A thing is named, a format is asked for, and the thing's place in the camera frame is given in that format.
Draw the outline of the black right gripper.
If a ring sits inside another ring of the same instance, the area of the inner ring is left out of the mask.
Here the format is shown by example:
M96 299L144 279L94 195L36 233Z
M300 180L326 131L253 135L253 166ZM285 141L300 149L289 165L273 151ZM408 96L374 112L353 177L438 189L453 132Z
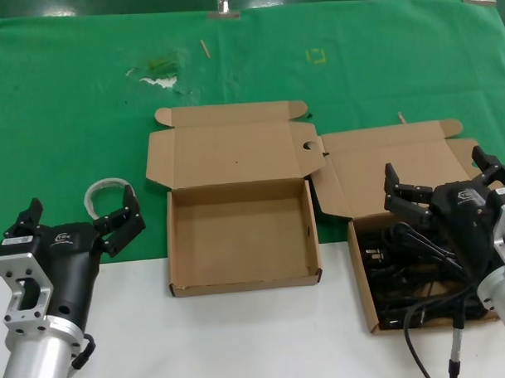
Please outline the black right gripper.
M505 186L505 165L480 146L472 161L479 175L472 181L432 187L402 184L389 162L385 167L384 209L413 224L435 223L445 235L463 271L472 280L485 279L504 263L493 248L492 217L485 214L485 201L493 182Z

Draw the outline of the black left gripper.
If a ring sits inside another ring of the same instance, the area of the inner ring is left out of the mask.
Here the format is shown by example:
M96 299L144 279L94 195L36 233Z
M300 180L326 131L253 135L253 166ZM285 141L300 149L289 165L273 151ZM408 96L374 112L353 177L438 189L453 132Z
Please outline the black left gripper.
M122 207L94 220L93 225L89 222L40 225L42 212L40 200L32 198L11 226L11 237L40 236L39 264L53 287L47 314L85 327L102 250L115 257L146 229L138 199L127 184Z

